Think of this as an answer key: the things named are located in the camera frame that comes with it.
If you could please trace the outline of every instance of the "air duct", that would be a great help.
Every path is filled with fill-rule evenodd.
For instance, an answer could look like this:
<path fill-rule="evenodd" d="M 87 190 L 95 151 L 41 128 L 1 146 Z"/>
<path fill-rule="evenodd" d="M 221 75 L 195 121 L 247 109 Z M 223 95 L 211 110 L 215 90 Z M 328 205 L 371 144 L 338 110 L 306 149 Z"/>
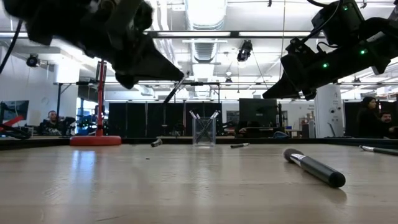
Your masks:
<path fill-rule="evenodd" d="M 187 24 L 190 30 L 223 29 L 227 0 L 184 0 L 184 2 Z M 217 53 L 216 39 L 207 40 L 208 43 L 197 42 L 192 44 L 192 62 L 199 63 L 192 65 L 195 79 L 209 79 L 214 73 L 214 65 L 200 64 L 212 62 Z"/>

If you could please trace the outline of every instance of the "ceiling light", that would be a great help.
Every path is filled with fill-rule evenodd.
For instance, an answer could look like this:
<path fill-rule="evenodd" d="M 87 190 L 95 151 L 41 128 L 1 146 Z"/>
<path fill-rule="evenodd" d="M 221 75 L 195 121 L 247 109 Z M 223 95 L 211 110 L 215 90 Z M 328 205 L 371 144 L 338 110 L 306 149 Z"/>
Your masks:
<path fill-rule="evenodd" d="M 229 37 L 231 35 L 230 32 L 212 32 L 209 31 L 183 31 L 183 32 L 158 32 L 158 37 Z"/>
<path fill-rule="evenodd" d="M 14 32 L 0 32 L 0 38 L 13 38 Z M 26 32 L 20 32 L 18 38 L 27 38 Z"/>
<path fill-rule="evenodd" d="M 225 44 L 228 43 L 227 40 L 203 40 L 203 39 L 191 39 L 182 40 L 184 44 Z"/>
<path fill-rule="evenodd" d="M 306 37 L 310 32 L 239 32 L 240 37 Z"/>

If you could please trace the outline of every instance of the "black partition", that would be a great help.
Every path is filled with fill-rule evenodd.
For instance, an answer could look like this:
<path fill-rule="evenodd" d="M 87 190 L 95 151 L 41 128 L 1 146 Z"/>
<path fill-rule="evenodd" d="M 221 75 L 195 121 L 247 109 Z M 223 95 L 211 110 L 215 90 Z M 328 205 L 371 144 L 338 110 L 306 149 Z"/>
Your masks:
<path fill-rule="evenodd" d="M 170 135 L 174 127 L 183 124 L 183 103 L 148 103 L 147 137 Z"/>
<path fill-rule="evenodd" d="M 145 103 L 127 104 L 127 137 L 144 138 L 146 131 Z"/>
<path fill-rule="evenodd" d="M 344 102 L 345 136 L 358 136 L 357 116 L 360 108 L 360 102 Z"/>
<path fill-rule="evenodd" d="M 147 137 L 155 138 L 163 134 L 163 106 L 161 103 L 148 103 Z"/>
<path fill-rule="evenodd" d="M 196 110 L 200 117 L 205 118 L 210 117 L 216 110 L 221 111 L 222 105 L 221 103 L 168 103 L 164 106 L 161 103 L 110 103 L 109 133 L 124 138 L 154 138 L 171 135 L 176 125 L 185 122 L 184 135 L 191 136 L 190 110 Z M 222 125 L 222 120 L 220 113 L 216 119 L 217 127 Z"/>
<path fill-rule="evenodd" d="M 126 136 L 126 103 L 110 103 L 109 104 L 109 135 Z"/>
<path fill-rule="evenodd" d="M 183 103 L 169 103 L 166 108 L 166 134 L 171 134 L 174 128 L 183 124 Z"/>

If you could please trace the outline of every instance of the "man sitting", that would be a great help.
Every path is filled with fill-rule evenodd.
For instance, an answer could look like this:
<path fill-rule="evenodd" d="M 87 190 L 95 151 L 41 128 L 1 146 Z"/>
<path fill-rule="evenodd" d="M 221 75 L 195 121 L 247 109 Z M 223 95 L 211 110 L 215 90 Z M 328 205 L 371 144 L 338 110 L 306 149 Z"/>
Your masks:
<path fill-rule="evenodd" d="M 388 111 L 382 111 L 380 113 L 380 119 L 382 122 L 384 122 L 384 124 L 386 124 L 386 126 L 388 128 L 392 128 L 392 119 L 391 119 L 391 113 Z M 386 138 L 389 139 L 395 139 L 397 138 L 397 131 L 394 131 L 393 133 L 389 133 L 387 136 L 385 136 Z"/>
<path fill-rule="evenodd" d="M 66 136 L 69 126 L 75 122 L 75 118 L 59 116 L 57 112 L 49 111 L 47 119 L 40 123 L 41 134 L 51 136 Z"/>

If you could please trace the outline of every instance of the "ceiling camera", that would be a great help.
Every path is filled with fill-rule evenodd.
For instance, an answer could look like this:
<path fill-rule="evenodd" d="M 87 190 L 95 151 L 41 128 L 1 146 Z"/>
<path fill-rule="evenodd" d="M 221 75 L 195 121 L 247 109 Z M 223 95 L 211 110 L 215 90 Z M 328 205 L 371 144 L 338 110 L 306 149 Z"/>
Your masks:
<path fill-rule="evenodd" d="M 236 58 L 239 62 L 245 62 L 249 59 L 253 45 L 250 40 L 244 40 L 242 47 L 239 49 L 238 57 Z"/>
<path fill-rule="evenodd" d="M 40 65 L 39 56 L 37 54 L 31 54 L 26 60 L 26 65 L 31 68 L 37 68 Z"/>

